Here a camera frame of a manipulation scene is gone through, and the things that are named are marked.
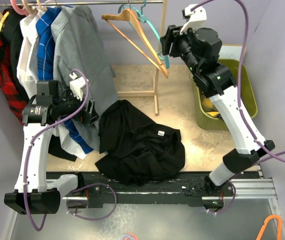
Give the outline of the teal plastic hanger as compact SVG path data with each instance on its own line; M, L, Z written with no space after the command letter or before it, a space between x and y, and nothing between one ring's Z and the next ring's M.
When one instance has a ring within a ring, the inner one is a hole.
M147 5L147 0L144 0L143 1L143 5L140 7L140 10L138 10L135 7L131 7L131 4L121 4L120 7L118 8L117 12L120 13L122 10L125 9L125 6L129 7L131 10L135 11L136 15L137 15L137 18L138 18L138 21L143 23L143 24L148 24L150 29L153 31L154 35L156 36L158 42L161 43L161 39L160 39L160 35L159 35L158 31L156 30L154 25L150 22L150 20L143 14L143 8L146 5ZM169 58L167 56L163 55L162 50L157 52L157 56L159 57L159 59L161 61L164 61L166 69L169 69L170 68Z

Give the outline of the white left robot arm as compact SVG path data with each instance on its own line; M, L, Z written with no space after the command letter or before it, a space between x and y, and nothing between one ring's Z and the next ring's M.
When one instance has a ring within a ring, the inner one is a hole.
M20 215L55 214L63 197L69 193L80 196L86 189L79 173L63 174L47 182L47 155L54 131L67 120L75 119L89 127L99 119L88 80L77 77L65 93L59 93L58 87L58 81L39 81L37 94L22 111L21 167L13 192L4 195L4 204Z

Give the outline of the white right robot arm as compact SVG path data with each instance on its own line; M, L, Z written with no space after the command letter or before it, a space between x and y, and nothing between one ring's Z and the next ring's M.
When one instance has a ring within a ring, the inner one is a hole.
M202 27L185 33L170 25L160 38L162 53L180 57L190 70L198 89L213 103L235 142L235 148L222 158L222 163L204 180L205 191L216 196L234 175L250 168L268 151L275 148L252 121L239 95L241 79L219 63L222 41L218 33Z

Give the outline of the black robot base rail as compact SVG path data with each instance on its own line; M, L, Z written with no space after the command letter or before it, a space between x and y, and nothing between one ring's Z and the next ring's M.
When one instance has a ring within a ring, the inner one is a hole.
M78 172L80 187L94 183L109 185L116 194L117 204L137 205L188 205L201 207L221 207L222 200L234 195L230 183L216 189L205 186L208 171L183 171L175 178L164 181L151 181L142 186L124 185L106 177L100 172Z

